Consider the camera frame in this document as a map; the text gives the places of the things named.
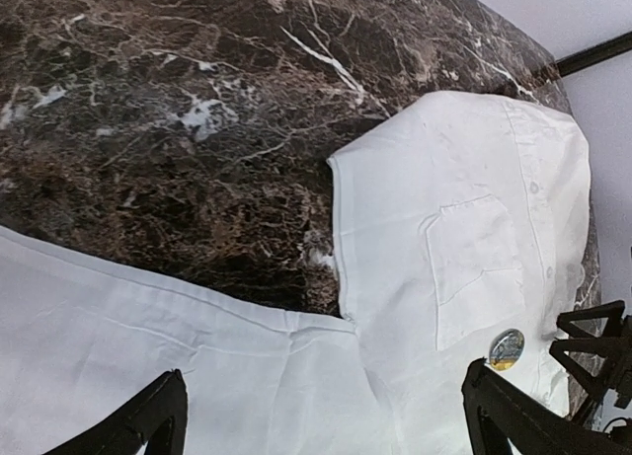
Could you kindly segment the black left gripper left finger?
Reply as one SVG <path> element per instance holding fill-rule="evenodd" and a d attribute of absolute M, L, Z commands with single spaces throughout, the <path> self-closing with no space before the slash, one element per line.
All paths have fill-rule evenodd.
<path fill-rule="evenodd" d="M 188 425 L 188 393 L 182 372 L 166 371 L 116 411 L 48 455 L 180 455 Z"/>

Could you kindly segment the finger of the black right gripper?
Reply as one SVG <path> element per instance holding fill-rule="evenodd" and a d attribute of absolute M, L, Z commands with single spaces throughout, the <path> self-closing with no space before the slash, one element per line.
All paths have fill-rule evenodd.
<path fill-rule="evenodd" d="M 625 302 L 617 300 L 589 309 L 580 309 L 561 313 L 557 318 L 557 328 L 571 338 L 593 338 L 593 335 L 580 326 L 583 322 L 604 322 L 600 337 L 619 337 L 623 329 Z"/>
<path fill-rule="evenodd" d="M 550 354 L 597 404 L 608 391 L 615 393 L 615 406 L 631 404 L 631 322 L 607 324 L 599 336 L 575 323 L 562 327 L 568 335 L 555 340 Z"/>

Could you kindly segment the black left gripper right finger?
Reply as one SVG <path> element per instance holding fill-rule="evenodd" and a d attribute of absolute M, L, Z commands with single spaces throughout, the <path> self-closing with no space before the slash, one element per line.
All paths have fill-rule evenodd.
<path fill-rule="evenodd" d="M 472 361 L 461 392 L 474 454 L 620 454 L 622 445 L 606 434 L 555 415 L 485 360 Z"/>

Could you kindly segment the white button shirt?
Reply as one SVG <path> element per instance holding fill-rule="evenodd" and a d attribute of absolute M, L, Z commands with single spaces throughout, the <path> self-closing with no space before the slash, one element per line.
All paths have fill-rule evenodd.
<path fill-rule="evenodd" d="M 525 345 L 507 378 L 565 415 L 548 347 L 589 230 L 575 121 L 437 92 L 329 164 L 337 318 L 3 230 L 2 452 L 46 452 L 178 368 L 189 454 L 467 454 L 462 381 L 510 329 Z"/>

